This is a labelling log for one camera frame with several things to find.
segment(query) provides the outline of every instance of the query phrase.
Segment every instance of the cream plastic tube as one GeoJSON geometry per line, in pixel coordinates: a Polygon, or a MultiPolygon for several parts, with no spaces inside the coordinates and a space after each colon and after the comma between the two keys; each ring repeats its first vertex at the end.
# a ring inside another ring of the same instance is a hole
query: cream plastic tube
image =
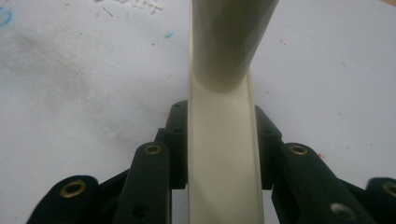
{"type": "Polygon", "coordinates": [[[275,4],[273,0],[192,0],[190,224],[263,223],[248,66],[275,4]]]}
{"type": "Polygon", "coordinates": [[[193,73],[207,88],[238,85],[277,0],[192,0],[193,73]]]}

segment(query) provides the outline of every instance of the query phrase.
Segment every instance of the white cylinder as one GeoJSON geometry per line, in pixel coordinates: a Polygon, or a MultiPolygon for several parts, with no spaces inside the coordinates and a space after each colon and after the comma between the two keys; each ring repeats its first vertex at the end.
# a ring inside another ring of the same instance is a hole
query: white cylinder
{"type": "Polygon", "coordinates": [[[245,76],[277,0],[192,0],[192,72],[205,86],[245,76]]]}

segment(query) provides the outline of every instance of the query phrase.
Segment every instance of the blue marker mark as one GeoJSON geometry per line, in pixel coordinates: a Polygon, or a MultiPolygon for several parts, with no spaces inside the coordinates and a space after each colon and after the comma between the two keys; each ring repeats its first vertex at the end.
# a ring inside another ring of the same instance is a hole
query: blue marker mark
{"type": "Polygon", "coordinates": [[[166,39],[168,39],[168,38],[172,37],[172,35],[173,35],[173,32],[168,31],[168,32],[166,32],[166,34],[165,34],[163,37],[165,37],[166,39]]]}
{"type": "Polygon", "coordinates": [[[0,27],[6,26],[12,20],[12,12],[0,7],[0,27]]]}

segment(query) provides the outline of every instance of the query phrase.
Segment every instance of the brass insert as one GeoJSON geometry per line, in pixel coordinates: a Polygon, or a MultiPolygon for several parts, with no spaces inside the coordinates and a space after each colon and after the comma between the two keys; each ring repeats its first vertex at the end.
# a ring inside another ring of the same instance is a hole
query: brass insert
{"type": "Polygon", "coordinates": [[[73,198],[78,196],[87,188],[87,184],[82,180],[74,180],[66,184],[59,193],[64,198],[73,198]]]}
{"type": "Polygon", "coordinates": [[[289,147],[289,150],[292,153],[297,154],[299,156],[303,156],[308,153],[308,150],[305,147],[300,147],[300,146],[291,146],[289,147]]]}
{"type": "Polygon", "coordinates": [[[149,155],[154,155],[161,152],[163,149],[159,146],[148,146],[145,148],[145,152],[149,155]]]}
{"type": "Polygon", "coordinates": [[[386,182],[382,185],[382,189],[393,197],[396,197],[396,183],[386,182]]]}

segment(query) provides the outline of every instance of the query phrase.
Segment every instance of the white table surface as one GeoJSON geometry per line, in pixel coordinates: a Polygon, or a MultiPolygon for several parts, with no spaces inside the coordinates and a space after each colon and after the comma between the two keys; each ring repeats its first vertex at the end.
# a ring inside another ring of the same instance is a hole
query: white table surface
{"type": "MultiPolygon", "coordinates": [[[[0,223],[26,222],[66,177],[129,168],[188,98],[190,1],[158,3],[0,0],[0,223]]],[[[251,65],[283,140],[361,188],[396,178],[395,21],[377,0],[281,0],[251,65]]],[[[173,223],[186,205],[174,192],[173,223]]]]}

